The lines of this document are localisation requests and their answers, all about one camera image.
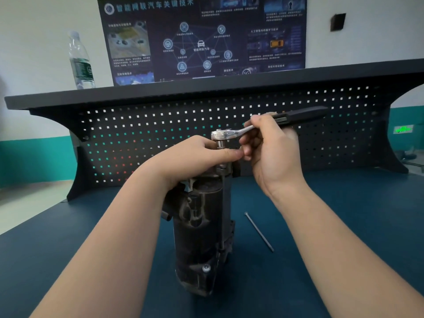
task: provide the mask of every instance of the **ratchet wrench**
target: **ratchet wrench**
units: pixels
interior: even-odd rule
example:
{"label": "ratchet wrench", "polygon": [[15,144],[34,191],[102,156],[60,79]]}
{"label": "ratchet wrench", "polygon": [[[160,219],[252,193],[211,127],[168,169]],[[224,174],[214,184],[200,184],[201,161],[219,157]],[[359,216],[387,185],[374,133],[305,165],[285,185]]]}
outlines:
{"label": "ratchet wrench", "polygon": [[[300,124],[302,122],[310,122],[312,120],[323,118],[328,112],[328,107],[314,106],[304,109],[292,110],[290,112],[283,112],[272,116],[275,122],[280,126],[289,126]],[[254,129],[255,126],[250,125],[237,131],[231,129],[216,130],[211,132],[211,140],[224,141],[227,139],[237,138]]]}

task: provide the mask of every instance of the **water bottle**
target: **water bottle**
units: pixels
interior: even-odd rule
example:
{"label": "water bottle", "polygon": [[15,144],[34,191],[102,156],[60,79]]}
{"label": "water bottle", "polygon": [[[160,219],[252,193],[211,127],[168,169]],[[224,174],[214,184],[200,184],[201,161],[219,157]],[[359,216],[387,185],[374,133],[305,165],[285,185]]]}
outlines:
{"label": "water bottle", "polygon": [[68,32],[69,37],[69,60],[71,61],[72,72],[74,74],[77,89],[96,88],[94,84],[93,72],[91,70],[90,59],[87,50],[81,43],[79,33]]}

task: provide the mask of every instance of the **ratchet handle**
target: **ratchet handle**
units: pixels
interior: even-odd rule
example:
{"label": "ratchet handle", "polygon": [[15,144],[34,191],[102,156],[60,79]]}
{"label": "ratchet handle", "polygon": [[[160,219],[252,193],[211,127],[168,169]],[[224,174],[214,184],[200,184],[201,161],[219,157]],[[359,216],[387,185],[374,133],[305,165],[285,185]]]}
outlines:
{"label": "ratchet handle", "polygon": [[321,119],[327,113],[328,107],[314,106],[276,114],[273,115],[273,118],[276,119],[278,125],[293,125],[300,124],[302,122],[310,122],[312,120]]}

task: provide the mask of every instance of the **dark blue poster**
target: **dark blue poster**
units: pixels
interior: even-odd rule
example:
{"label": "dark blue poster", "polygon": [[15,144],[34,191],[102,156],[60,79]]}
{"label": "dark blue poster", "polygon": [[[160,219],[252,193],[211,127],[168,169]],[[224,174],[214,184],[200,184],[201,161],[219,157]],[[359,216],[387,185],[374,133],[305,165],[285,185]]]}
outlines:
{"label": "dark blue poster", "polygon": [[114,85],[305,68],[306,0],[98,0]]}

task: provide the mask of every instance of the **round logo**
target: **round logo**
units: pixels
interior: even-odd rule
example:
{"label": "round logo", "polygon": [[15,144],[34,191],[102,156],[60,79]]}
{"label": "round logo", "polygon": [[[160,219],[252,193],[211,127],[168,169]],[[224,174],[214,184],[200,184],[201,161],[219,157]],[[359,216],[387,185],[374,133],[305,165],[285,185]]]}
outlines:
{"label": "round logo", "polygon": [[172,40],[171,39],[165,39],[163,41],[163,46],[165,49],[170,50],[173,46]]}
{"label": "round logo", "polygon": [[224,52],[224,58],[227,60],[230,60],[233,56],[233,53],[230,50],[227,50],[226,52]]}
{"label": "round logo", "polygon": [[108,15],[112,15],[115,12],[115,8],[110,3],[105,4],[104,9],[105,9],[106,14],[108,14]]}
{"label": "round logo", "polygon": [[209,70],[209,69],[211,69],[211,67],[212,67],[212,63],[209,60],[206,60],[206,61],[203,62],[203,68],[204,69]]}
{"label": "round logo", "polygon": [[180,30],[182,32],[187,32],[188,31],[188,23],[187,22],[181,22],[180,23]]}
{"label": "round logo", "polygon": [[225,33],[225,25],[219,25],[218,26],[218,33],[224,34]]}
{"label": "round logo", "polygon": [[187,70],[187,65],[185,62],[178,62],[177,68],[179,71],[184,72]]}

